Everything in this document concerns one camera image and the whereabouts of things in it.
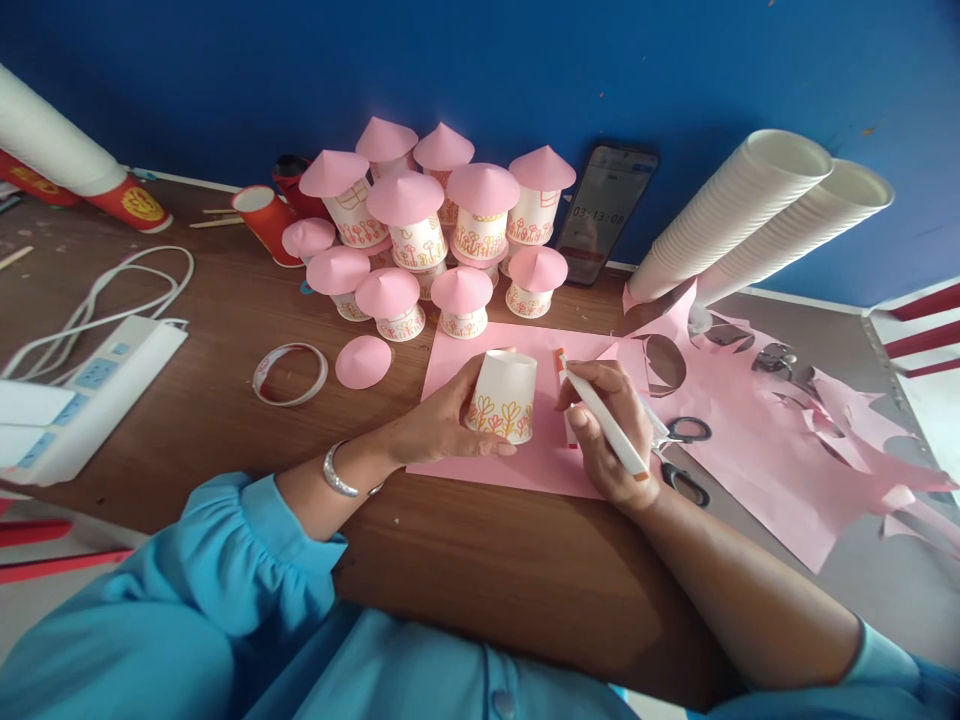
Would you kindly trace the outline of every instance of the roll of tape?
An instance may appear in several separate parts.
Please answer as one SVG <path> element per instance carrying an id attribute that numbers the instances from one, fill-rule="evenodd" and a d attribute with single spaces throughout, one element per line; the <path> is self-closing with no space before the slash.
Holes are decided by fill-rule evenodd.
<path id="1" fill-rule="evenodd" d="M 312 352 L 317 356 L 317 361 L 320 363 L 320 372 L 317 373 L 316 382 L 313 384 L 313 387 L 311 387 L 298 398 L 294 398 L 293 400 L 285 400 L 283 402 L 271 400 L 263 394 L 263 385 L 267 381 L 267 376 L 270 374 L 270 368 L 272 368 L 273 364 L 284 355 L 297 350 L 306 350 L 307 352 Z M 271 350 L 270 353 L 260 361 L 260 364 L 257 365 L 257 371 L 253 374 L 253 391 L 257 394 L 257 397 L 267 405 L 273 405 L 274 407 L 294 407 L 295 405 L 302 405 L 320 391 L 320 388 L 322 388 L 323 384 L 327 381 L 327 372 L 327 359 L 323 356 L 323 353 L 317 350 L 313 345 L 307 345 L 306 343 L 289 343 L 287 345 L 281 345 L 276 350 Z"/>

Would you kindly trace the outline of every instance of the scissors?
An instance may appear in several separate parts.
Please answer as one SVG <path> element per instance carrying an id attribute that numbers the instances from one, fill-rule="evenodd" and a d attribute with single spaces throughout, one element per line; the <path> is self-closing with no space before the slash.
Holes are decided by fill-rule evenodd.
<path id="1" fill-rule="evenodd" d="M 681 470 L 672 462 L 667 460 L 662 451 L 664 446 L 668 445 L 669 443 L 678 442 L 689 445 L 690 443 L 695 442 L 705 442 L 713 437 L 713 430 L 711 430 L 710 426 L 700 418 L 689 416 L 677 418 L 673 422 L 667 424 L 666 428 L 666 437 L 662 437 L 652 447 L 654 454 L 660 458 L 660 472 L 663 474 L 663 481 L 677 492 L 680 492 L 680 488 L 677 487 L 677 480 L 680 480 L 680 482 L 693 491 L 695 495 L 694 498 L 691 498 L 693 503 L 700 508 L 707 507 L 710 504 L 710 493 L 708 493 L 696 480 L 690 477 L 689 473 Z"/>

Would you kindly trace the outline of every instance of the shirt button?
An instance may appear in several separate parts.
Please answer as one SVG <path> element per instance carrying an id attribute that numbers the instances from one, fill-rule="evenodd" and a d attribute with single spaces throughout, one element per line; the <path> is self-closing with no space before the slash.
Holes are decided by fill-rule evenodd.
<path id="1" fill-rule="evenodd" d="M 493 709 L 503 720 L 513 720 L 517 714 L 517 704 L 513 695 L 506 690 L 495 690 L 493 693 Z"/>

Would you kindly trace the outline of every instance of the power strip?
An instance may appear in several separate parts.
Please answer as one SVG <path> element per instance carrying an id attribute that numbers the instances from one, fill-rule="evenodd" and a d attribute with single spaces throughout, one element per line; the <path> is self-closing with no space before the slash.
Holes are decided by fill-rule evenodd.
<path id="1" fill-rule="evenodd" d="M 0 468 L 0 478 L 18 485 L 73 480 L 186 338 L 169 323 L 124 319 L 63 386 L 76 397 L 16 466 Z"/>

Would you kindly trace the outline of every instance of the power cord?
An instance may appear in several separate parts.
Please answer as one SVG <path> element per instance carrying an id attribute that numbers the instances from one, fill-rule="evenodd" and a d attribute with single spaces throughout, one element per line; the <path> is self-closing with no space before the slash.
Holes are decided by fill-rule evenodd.
<path id="1" fill-rule="evenodd" d="M 150 253 L 159 252 L 160 250 L 179 250 L 184 255 L 187 256 L 187 272 L 184 274 L 183 279 L 179 282 L 174 278 L 167 275 L 165 272 L 156 270 L 155 268 L 145 267 L 143 265 L 133 265 L 132 263 L 135 260 L 139 260 L 145 255 Z M 20 348 L 13 358 L 6 364 L 3 368 L 3 372 L 0 372 L 0 379 L 4 380 L 35 380 L 41 375 L 46 375 L 47 373 L 53 372 L 61 365 L 63 365 L 67 358 L 70 356 L 70 351 L 73 350 L 74 344 L 80 337 L 80 334 L 90 328 L 95 328 L 100 325 L 106 325 L 107 323 L 114 322 L 116 320 L 122 320 L 125 317 L 130 315 L 136 315 L 145 310 L 151 308 L 156 308 L 149 317 L 156 320 L 158 317 L 163 314 L 163 312 L 170 306 L 170 304 L 177 299 L 177 296 L 183 292 L 183 289 L 190 282 L 190 279 L 193 277 L 193 270 L 195 263 L 193 260 L 193 255 L 191 255 L 187 250 L 184 250 L 182 247 L 176 245 L 160 245 L 154 248 L 148 248 L 147 250 L 142 250 L 138 253 L 135 253 L 128 257 L 126 260 L 121 262 L 114 268 L 107 270 L 103 275 L 97 278 L 94 282 L 93 287 L 90 288 L 90 292 L 87 294 L 87 297 L 82 303 L 74 310 L 73 315 L 70 316 L 70 319 L 67 321 L 67 324 L 63 326 L 63 330 L 53 335 L 47 335 L 33 342 L 27 343 L 22 348 Z M 113 280 L 117 275 L 125 270 L 142 270 L 144 272 L 152 273 L 154 275 L 159 275 L 164 280 L 170 283 L 170 289 L 164 293 L 161 297 L 156 300 L 151 300 L 150 302 L 140 305 L 139 307 L 132 308 L 130 310 L 124 310 L 110 317 L 102 318 L 100 320 L 94 320 L 91 322 L 90 318 L 93 317 L 94 309 L 96 308 L 97 296 L 103 291 L 103 289 L 110 284 L 110 281 Z M 165 318 L 160 320 L 160 322 L 169 323 L 169 324 L 178 324 L 181 326 L 186 326 L 186 320 L 178 320 L 176 318 Z M 52 343 L 46 352 L 34 363 L 33 367 L 30 368 L 24 375 L 14 378 L 13 373 L 16 371 L 17 367 L 23 362 L 23 359 L 30 353 L 32 350 L 35 350 L 42 345 L 47 343 Z M 59 356 L 53 362 L 51 358 L 59 351 Z M 66 382 L 70 377 L 79 369 L 77 367 L 72 368 L 71 370 L 63 373 L 59 377 L 51 380 L 48 384 L 50 385 L 59 385 L 63 382 Z"/>

